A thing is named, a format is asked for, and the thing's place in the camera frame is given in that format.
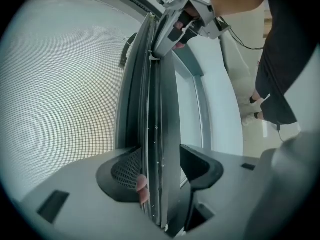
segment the cable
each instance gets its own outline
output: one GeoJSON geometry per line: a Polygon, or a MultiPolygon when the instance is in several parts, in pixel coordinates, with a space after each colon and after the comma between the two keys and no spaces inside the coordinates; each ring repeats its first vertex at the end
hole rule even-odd
{"type": "MultiPolygon", "coordinates": [[[[229,24],[225,21],[224,18],[220,17],[220,19],[221,19],[225,24],[229,25],[229,24]]],[[[230,28],[229,32],[230,32],[232,38],[233,38],[239,45],[241,45],[241,46],[244,47],[244,48],[247,48],[247,49],[252,50],[252,51],[259,51],[259,50],[263,50],[263,49],[264,49],[263,47],[260,47],[260,48],[251,48],[251,47],[248,47],[248,46],[246,46],[246,45],[244,44],[244,42],[242,42],[242,40],[237,36],[237,34],[233,31],[232,28],[230,28]]]]}
{"type": "Polygon", "coordinates": [[[126,38],[123,39],[123,41],[125,41],[125,42],[132,48],[131,43],[129,43],[129,42],[127,41],[127,40],[130,39],[130,38],[131,38],[131,37],[126,37],[126,38]]]}
{"type": "Polygon", "coordinates": [[[281,138],[281,134],[279,130],[278,130],[278,134],[279,134],[280,140],[284,143],[284,140],[281,138]]]}

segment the black pants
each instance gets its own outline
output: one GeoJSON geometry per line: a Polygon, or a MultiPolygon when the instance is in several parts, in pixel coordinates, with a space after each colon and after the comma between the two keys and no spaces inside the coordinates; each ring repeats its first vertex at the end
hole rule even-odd
{"type": "Polygon", "coordinates": [[[263,99],[270,95],[261,104],[264,120],[276,125],[290,125],[297,122],[285,97],[272,86],[270,76],[261,63],[255,80],[255,89],[263,99]]]}

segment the person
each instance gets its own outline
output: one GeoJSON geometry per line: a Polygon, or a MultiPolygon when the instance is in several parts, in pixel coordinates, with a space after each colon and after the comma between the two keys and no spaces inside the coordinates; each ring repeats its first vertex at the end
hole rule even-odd
{"type": "MultiPolygon", "coordinates": [[[[211,0],[211,3],[218,18],[252,11],[264,1],[211,0]]],[[[250,105],[266,99],[269,95],[270,97],[261,104],[261,112],[242,119],[244,126],[256,120],[265,120],[276,125],[289,125],[297,121],[284,95],[305,68],[317,45],[313,36],[317,33],[317,24],[312,25],[306,20],[317,15],[312,10],[317,8],[312,5],[313,1],[315,3],[317,0],[309,0],[308,4],[300,0],[268,0],[273,20],[272,28],[263,48],[255,90],[252,96],[242,103],[250,105]]],[[[185,11],[194,18],[199,16],[191,6],[186,7],[185,11]]],[[[184,25],[178,21],[175,27],[181,30],[184,25]]],[[[177,43],[174,49],[183,47],[182,43],[177,43]]],[[[141,203],[148,200],[145,198],[147,196],[146,193],[141,195],[141,198],[144,198],[140,200],[141,203]]]]}

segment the white panel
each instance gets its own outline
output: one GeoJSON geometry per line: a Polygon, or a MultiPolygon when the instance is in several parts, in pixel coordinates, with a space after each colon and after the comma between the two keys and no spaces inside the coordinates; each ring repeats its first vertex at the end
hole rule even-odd
{"type": "Polygon", "coordinates": [[[182,78],[177,72],[181,144],[194,145],[201,148],[201,127],[199,107],[193,78],[182,78]]]}
{"type": "Polygon", "coordinates": [[[219,39],[202,36],[189,41],[204,76],[209,106],[212,150],[243,156],[243,132],[237,98],[224,66],[219,39]]]}

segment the finger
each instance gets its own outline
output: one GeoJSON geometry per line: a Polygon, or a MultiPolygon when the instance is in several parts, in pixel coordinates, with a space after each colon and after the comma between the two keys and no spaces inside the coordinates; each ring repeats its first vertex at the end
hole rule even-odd
{"type": "Polygon", "coordinates": [[[183,47],[185,47],[185,45],[182,44],[182,43],[180,43],[180,42],[178,42],[178,43],[173,47],[173,50],[175,50],[175,49],[181,49],[181,48],[183,48],[183,47]]]}
{"type": "Polygon", "coordinates": [[[136,179],[136,191],[139,192],[143,188],[145,188],[148,184],[147,177],[144,175],[139,175],[138,178],[136,179]]]}
{"type": "Polygon", "coordinates": [[[184,27],[184,24],[180,21],[177,21],[174,26],[178,29],[181,30],[184,27]]]}
{"type": "Polygon", "coordinates": [[[150,198],[150,193],[149,190],[146,188],[141,189],[139,192],[139,197],[140,197],[140,204],[144,204],[146,201],[149,200],[150,198]]]}

